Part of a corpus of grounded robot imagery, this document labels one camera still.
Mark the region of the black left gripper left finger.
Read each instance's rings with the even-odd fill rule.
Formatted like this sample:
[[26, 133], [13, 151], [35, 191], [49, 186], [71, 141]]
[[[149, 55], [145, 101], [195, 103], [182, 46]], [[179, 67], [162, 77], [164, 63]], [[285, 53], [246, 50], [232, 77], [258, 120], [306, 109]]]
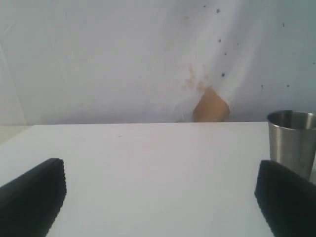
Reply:
[[44, 237], [66, 197], [64, 162], [49, 158], [0, 188], [0, 235]]

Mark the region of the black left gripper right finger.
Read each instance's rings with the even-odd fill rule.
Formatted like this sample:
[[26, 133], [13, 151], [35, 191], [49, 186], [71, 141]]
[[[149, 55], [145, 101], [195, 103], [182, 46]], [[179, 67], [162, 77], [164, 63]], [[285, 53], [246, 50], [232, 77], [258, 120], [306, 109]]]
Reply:
[[254, 191], [275, 237], [316, 235], [316, 186], [271, 160], [260, 162]]

